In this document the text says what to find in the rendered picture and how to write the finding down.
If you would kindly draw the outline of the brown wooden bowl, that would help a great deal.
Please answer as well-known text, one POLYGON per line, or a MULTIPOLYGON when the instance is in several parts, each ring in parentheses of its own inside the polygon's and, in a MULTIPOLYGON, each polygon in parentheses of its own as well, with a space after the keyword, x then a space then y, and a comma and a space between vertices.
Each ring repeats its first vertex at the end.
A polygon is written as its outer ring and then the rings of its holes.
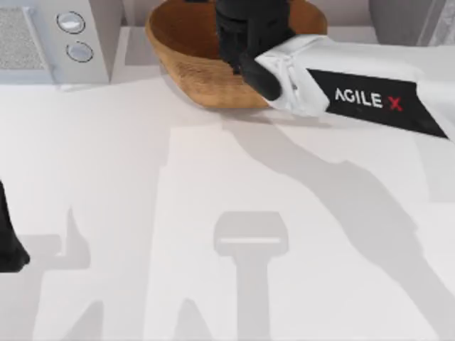
MULTIPOLYGON (((289 24, 295 34, 328 30, 323 11, 308 0, 291 0, 289 24)), ((259 55, 243 55, 239 75, 221 60, 215 0, 164 0, 149 14, 146 34, 176 86, 202 107, 265 108, 283 95, 285 86, 259 55)))

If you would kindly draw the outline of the grey mesh microwave door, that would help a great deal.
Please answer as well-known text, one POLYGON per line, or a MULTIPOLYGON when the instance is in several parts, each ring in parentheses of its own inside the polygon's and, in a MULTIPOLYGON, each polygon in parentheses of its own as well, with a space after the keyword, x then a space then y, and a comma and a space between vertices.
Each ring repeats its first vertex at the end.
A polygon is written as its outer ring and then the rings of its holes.
POLYGON ((0 70, 42 70, 22 7, 0 7, 0 70))

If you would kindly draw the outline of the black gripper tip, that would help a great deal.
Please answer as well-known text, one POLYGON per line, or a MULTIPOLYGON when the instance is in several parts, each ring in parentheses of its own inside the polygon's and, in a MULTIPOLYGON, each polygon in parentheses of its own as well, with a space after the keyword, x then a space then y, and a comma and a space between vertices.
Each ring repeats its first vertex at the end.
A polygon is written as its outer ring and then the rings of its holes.
POLYGON ((4 184, 0 181, 0 274, 18 273, 30 260, 29 253, 15 233, 4 184))

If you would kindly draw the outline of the round grey microwave knob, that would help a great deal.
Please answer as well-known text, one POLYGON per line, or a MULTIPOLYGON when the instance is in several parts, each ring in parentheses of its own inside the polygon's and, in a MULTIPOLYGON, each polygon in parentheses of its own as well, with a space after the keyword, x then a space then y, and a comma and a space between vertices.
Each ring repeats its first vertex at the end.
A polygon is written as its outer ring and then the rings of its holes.
POLYGON ((76 41, 66 45, 67 56, 77 63, 88 63, 93 59, 93 49, 86 43, 76 41))
POLYGON ((85 20, 77 12, 69 11, 56 16, 58 27, 69 34, 79 34, 85 30, 85 20))

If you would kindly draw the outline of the pale microwave oven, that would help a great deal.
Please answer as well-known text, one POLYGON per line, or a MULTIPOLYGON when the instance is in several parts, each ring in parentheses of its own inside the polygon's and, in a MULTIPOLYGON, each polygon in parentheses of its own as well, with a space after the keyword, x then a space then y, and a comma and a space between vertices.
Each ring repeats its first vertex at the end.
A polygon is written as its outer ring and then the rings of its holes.
POLYGON ((0 85, 107 84, 112 76, 124 18, 122 0, 0 0, 0 7, 22 7, 38 49, 42 70, 0 70, 0 85), (74 11, 85 20, 79 34, 62 31, 56 16, 74 11), (66 54, 66 45, 88 44, 94 57, 77 63, 66 54))

